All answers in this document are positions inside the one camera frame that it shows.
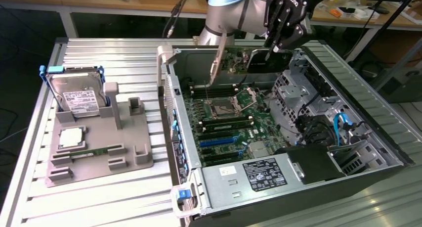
power supply label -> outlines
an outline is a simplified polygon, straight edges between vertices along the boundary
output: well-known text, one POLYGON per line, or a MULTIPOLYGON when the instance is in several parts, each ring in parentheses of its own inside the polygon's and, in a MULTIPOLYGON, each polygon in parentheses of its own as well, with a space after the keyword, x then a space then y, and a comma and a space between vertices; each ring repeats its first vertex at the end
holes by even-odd
POLYGON ((275 158, 246 163, 243 164, 243 169, 254 191, 262 191, 287 184, 275 158))
POLYGON ((98 103, 93 90, 63 92, 63 97, 73 114, 98 111, 98 103))

white cable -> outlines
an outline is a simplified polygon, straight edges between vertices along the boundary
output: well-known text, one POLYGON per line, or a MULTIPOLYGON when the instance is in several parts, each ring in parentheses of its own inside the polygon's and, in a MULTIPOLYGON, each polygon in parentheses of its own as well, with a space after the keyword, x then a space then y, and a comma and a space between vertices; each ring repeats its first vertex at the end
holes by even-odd
POLYGON ((20 131, 16 131, 13 134, 10 134, 9 136, 6 136, 2 140, 0 140, 0 143, 2 142, 2 141, 5 141, 6 139, 9 139, 13 135, 16 135, 17 133, 21 133, 24 130, 26 130, 28 129, 28 127, 26 128, 24 128, 24 129, 21 129, 20 131))

aluminum extrusion table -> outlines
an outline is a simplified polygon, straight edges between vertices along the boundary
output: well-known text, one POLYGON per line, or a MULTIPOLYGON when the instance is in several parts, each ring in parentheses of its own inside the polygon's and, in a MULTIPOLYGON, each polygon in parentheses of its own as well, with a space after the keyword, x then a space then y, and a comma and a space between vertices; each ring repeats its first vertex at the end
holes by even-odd
MULTIPOLYGON (((138 96, 143 101, 154 166, 46 188, 44 178, 55 104, 42 85, 2 206, 1 227, 179 226, 170 207, 171 181, 155 88, 155 47, 162 44, 191 45, 193 41, 69 39, 54 45, 50 66, 102 65, 105 80, 119 86, 117 100, 138 96)), ((237 41, 237 44, 260 45, 262 41, 237 41)), ((318 42, 308 45, 324 53, 326 48, 318 42)), ((336 62, 326 59, 324 63, 336 62)), ((363 94, 359 99, 368 96, 371 94, 363 94)), ((416 165, 392 178, 348 198, 254 226, 422 225, 418 211, 422 208, 422 150, 407 145, 404 151, 416 165)))

floor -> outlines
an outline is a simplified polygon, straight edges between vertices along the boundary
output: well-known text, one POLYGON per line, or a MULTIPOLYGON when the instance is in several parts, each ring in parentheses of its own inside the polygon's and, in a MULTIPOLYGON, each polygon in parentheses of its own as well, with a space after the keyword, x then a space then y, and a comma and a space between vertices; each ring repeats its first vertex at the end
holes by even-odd
MULTIPOLYGON (((81 38, 135 38, 139 35, 143 38, 159 38, 165 25, 165 18, 161 17, 74 14, 73 18, 81 38)), ((65 31, 58 14, 53 12, 0 9, 0 22, 1 140, 2 137, 28 127, 41 85, 38 66, 47 64, 53 41, 55 37, 65 37, 65 31)), ((203 19, 179 19, 173 37, 197 36, 203 23, 203 19)), ((344 28, 332 30, 330 27, 318 27, 316 31, 318 37, 328 43, 338 54, 343 54, 352 47, 360 33, 359 29, 343 33, 344 28)), ((241 38, 243 35, 239 32, 235 37, 241 38)), ((372 59, 367 54, 359 63, 372 59)), ((24 136, 25 131, 0 141, 0 208, 24 136)))

